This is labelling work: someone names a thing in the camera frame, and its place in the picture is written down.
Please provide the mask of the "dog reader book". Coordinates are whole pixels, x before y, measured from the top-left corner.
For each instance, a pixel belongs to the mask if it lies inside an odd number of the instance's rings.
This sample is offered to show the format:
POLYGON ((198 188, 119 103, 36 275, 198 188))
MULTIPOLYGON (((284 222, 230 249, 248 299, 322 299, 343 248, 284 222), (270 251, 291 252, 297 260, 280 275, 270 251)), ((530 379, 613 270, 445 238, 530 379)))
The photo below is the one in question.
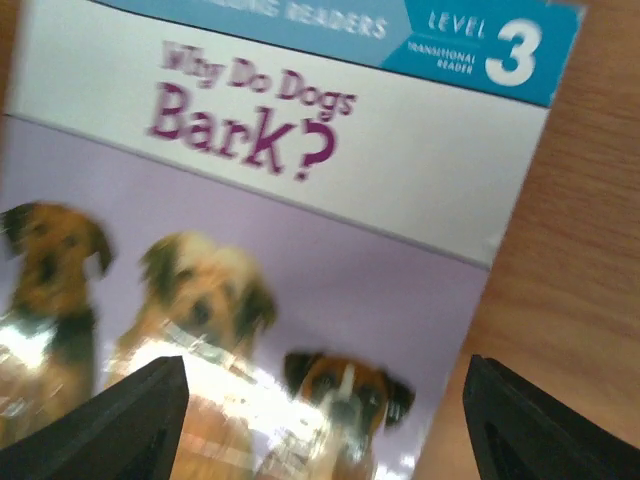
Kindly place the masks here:
POLYGON ((160 356, 177 479, 411 479, 571 1, 24 1, 1 444, 160 356))

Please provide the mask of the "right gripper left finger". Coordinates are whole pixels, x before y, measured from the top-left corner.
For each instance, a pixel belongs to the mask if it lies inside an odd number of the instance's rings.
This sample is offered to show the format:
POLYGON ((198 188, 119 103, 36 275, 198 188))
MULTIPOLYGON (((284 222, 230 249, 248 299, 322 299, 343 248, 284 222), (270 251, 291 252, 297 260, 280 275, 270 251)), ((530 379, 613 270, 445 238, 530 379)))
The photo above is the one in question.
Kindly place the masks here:
POLYGON ((3 479, 167 479, 186 414, 183 358, 159 357, 1 450, 3 479))

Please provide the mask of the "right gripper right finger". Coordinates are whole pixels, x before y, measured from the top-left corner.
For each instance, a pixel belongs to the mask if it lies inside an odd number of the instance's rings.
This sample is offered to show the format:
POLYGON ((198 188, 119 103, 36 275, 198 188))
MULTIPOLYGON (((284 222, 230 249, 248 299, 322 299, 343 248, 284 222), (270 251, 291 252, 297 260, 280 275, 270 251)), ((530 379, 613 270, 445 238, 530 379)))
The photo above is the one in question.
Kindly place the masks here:
POLYGON ((638 448, 493 358, 471 356, 463 407, 483 480, 639 477, 638 448))

